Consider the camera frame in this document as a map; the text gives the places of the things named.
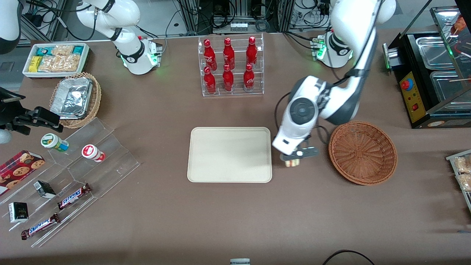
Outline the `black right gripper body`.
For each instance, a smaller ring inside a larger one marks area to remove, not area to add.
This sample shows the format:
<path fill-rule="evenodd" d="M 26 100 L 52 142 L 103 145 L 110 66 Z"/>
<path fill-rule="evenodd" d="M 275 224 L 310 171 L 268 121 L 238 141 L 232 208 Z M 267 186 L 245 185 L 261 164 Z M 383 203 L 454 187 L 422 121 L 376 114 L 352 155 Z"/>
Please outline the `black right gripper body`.
<path fill-rule="evenodd" d="M 0 126 L 5 128 L 8 123 L 13 123 L 20 116 L 27 125 L 34 125 L 32 118 L 27 114 L 28 109 L 22 107 L 20 101 L 26 97 L 7 89 L 0 88 Z"/>

